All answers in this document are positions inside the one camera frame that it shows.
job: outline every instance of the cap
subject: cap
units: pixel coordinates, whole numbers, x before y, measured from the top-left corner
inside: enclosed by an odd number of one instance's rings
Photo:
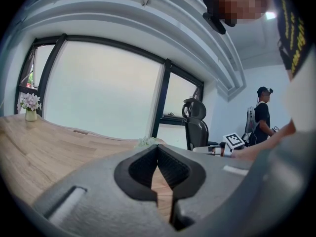
[[[260,96],[261,93],[264,92],[264,91],[267,91],[267,92],[269,92],[270,94],[273,93],[273,90],[272,90],[272,89],[268,89],[268,88],[266,88],[266,87],[260,87],[260,88],[258,89],[257,93],[258,93],[258,95]]]

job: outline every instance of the flower vase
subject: flower vase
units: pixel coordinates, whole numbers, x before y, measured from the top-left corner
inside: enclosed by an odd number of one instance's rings
[[[28,111],[26,110],[25,112],[25,120],[28,121],[28,122],[33,122],[33,121],[36,121],[38,118],[37,114],[36,114],[36,111]]]

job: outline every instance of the window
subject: window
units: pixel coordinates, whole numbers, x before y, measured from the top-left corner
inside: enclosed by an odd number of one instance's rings
[[[182,125],[160,124],[157,138],[168,145],[187,149],[186,129]]]
[[[166,64],[166,80],[162,83],[153,136],[169,145],[187,149],[182,107],[188,98],[202,100],[203,82],[170,62]]]
[[[38,88],[40,84],[40,77],[43,73],[46,61],[52,52],[55,45],[39,46],[35,50],[34,66],[33,66],[33,87]]]
[[[28,56],[24,61],[23,68],[21,70],[19,83],[15,94],[15,105],[20,101],[23,94],[33,94],[39,96],[38,87],[40,84],[40,78],[43,73],[43,69],[48,60],[48,57],[54,48],[54,44],[41,45],[33,43]],[[15,114],[18,114],[18,109],[15,106]]]
[[[192,98],[196,89],[196,85],[171,73],[163,115],[182,117],[183,101]]]
[[[67,41],[48,80],[44,118],[108,137],[143,138],[161,69],[123,49]]]
[[[183,101],[202,100],[203,82],[140,48],[62,34],[35,39],[16,104],[27,93],[41,97],[38,114],[52,123],[112,138],[153,136],[186,148]]]

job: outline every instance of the ceiling light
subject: ceiling light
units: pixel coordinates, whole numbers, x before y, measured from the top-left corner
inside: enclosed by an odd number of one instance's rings
[[[266,12],[266,17],[267,17],[267,19],[269,20],[269,19],[276,18],[277,15],[276,15],[274,12],[267,11],[267,12]]]

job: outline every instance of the black window frame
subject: black window frame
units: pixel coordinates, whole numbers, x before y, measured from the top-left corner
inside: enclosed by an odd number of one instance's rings
[[[90,43],[97,43],[97,44],[104,44],[107,46],[112,46],[116,48],[120,48],[126,51],[133,52],[135,54],[144,56],[146,58],[149,58],[153,61],[156,61],[158,63],[161,63],[164,65],[164,74],[162,78],[162,83],[161,83],[161,89],[159,92],[159,97],[158,97],[158,105],[157,105],[157,110],[156,110],[156,116],[154,120],[154,125],[152,129],[151,136],[152,137],[157,137],[158,134],[158,129],[160,124],[170,124],[170,125],[180,125],[180,126],[185,126],[185,120],[184,118],[181,117],[172,117],[172,116],[164,116],[163,115],[163,109],[167,97],[167,91],[168,91],[168,86],[169,86],[169,80],[170,80],[170,75],[171,73],[181,77],[182,79],[192,83],[197,87],[196,92],[194,95],[198,94],[197,99],[203,100],[203,90],[204,90],[204,82],[198,80],[196,77],[194,77],[192,74],[189,72],[185,71],[182,69],[180,66],[177,66],[174,64],[171,60],[169,59],[164,59],[161,58],[155,54],[152,54],[146,50],[143,50],[139,47],[135,47],[129,44],[126,44],[124,42],[112,40],[112,39],[106,39],[106,38],[101,38],[101,37],[93,37],[93,36],[82,36],[82,35],[67,35],[67,34],[62,34],[60,36],[52,36],[52,37],[46,37],[46,38],[41,38],[41,39],[35,39],[32,46],[29,49],[29,52],[24,60],[23,66],[21,68],[20,76],[18,79],[17,87],[16,87],[16,94],[15,94],[15,107],[14,107],[14,113],[18,114],[18,109],[17,109],[17,102],[19,100],[19,93],[34,93],[37,96],[40,96],[40,102],[42,104],[42,110],[37,110],[37,113],[42,117],[43,111],[45,109],[44,106],[44,98],[45,98],[45,92],[47,88],[47,83],[49,79],[50,72],[52,70],[52,67],[54,65],[55,59],[65,41],[80,41],[80,42],[90,42]],[[20,81],[23,76],[27,75],[27,69],[28,69],[28,58],[30,55],[35,54],[35,50],[39,46],[43,45],[52,45],[54,44],[54,48],[51,51],[47,62],[44,66],[43,73],[40,78],[39,86],[38,89],[31,89],[27,88],[26,85],[21,85]]]
[[[184,117],[173,117],[173,116],[167,116],[163,114],[171,73],[195,85],[197,87],[197,90],[195,91],[194,95],[198,94],[197,99],[200,101],[203,101],[204,82],[200,81],[199,79],[191,75],[189,72],[185,71],[184,69],[180,68],[176,64],[172,63],[171,60],[167,59],[165,63],[165,71],[164,71],[164,75],[162,79],[162,86],[161,86],[161,91],[160,91],[160,96],[159,96],[157,113],[156,113],[153,132],[152,132],[152,137],[155,137],[155,138],[158,135],[160,124],[185,126]]]
[[[47,86],[47,81],[48,81],[48,77],[50,74],[50,71],[52,69],[53,63],[55,61],[55,58],[61,48],[61,45],[59,48],[56,48],[56,45],[60,42],[63,42],[62,39],[65,37],[65,35],[61,35],[61,36],[53,36],[53,37],[47,37],[47,38],[41,38],[41,39],[35,39],[34,42],[32,43],[21,68],[20,71],[20,75],[18,78],[18,82],[17,82],[17,86],[16,86],[16,91],[15,91],[15,103],[14,103],[14,114],[18,114],[18,108],[17,108],[17,103],[19,101],[19,95],[20,92],[23,92],[25,94],[30,93],[34,95],[37,95],[40,97],[40,103],[42,103],[42,109],[43,109],[43,99],[44,99],[44,94],[45,94],[45,90],[46,90],[46,86]],[[27,84],[27,80],[25,80],[25,82],[20,83],[21,80],[23,80],[27,74],[30,72],[31,70],[31,64],[33,64],[34,62],[34,56],[35,56],[35,52],[36,49],[40,46],[45,46],[45,45],[55,45],[53,50],[51,51],[47,62],[45,64],[45,67],[43,69],[43,73],[41,75],[40,78],[40,83],[38,86],[38,89],[32,89],[32,88],[28,88],[26,87]],[[40,84],[45,85],[45,88],[40,88]],[[37,110],[37,114],[39,114],[40,116],[42,116],[42,110]]]

